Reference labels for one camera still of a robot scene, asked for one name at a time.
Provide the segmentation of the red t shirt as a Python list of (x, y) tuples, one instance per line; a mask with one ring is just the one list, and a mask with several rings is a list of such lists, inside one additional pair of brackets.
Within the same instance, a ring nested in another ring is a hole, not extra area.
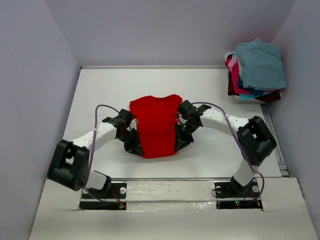
[(144, 158), (162, 158), (177, 153), (175, 125), (182, 100), (179, 95), (172, 94), (166, 97), (149, 95), (130, 102), (130, 112), (138, 120), (137, 131)]

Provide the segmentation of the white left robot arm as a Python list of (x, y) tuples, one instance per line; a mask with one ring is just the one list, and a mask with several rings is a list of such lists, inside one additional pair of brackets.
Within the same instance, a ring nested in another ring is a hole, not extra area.
[(96, 122), (92, 131), (72, 141), (57, 143), (47, 178), (73, 191), (85, 189), (96, 198), (104, 198), (112, 189), (111, 177), (92, 171), (93, 156), (105, 144), (119, 140), (124, 150), (133, 155), (144, 155), (137, 129), (138, 121), (130, 111), (121, 109), (116, 117)]

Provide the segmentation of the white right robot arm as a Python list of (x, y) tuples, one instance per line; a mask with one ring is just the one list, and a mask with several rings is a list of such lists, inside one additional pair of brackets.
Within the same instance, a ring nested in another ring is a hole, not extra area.
[(254, 177), (260, 173), (261, 164), (277, 147), (277, 142), (265, 121), (259, 116), (236, 117), (227, 114), (216, 104), (191, 103), (188, 100), (179, 105), (177, 113), (184, 122), (175, 125), (176, 152), (194, 142), (193, 133), (198, 128), (214, 129), (233, 137), (242, 155), (242, 161), (230, 182), (221, 191), (235, 196), (246, 193)]

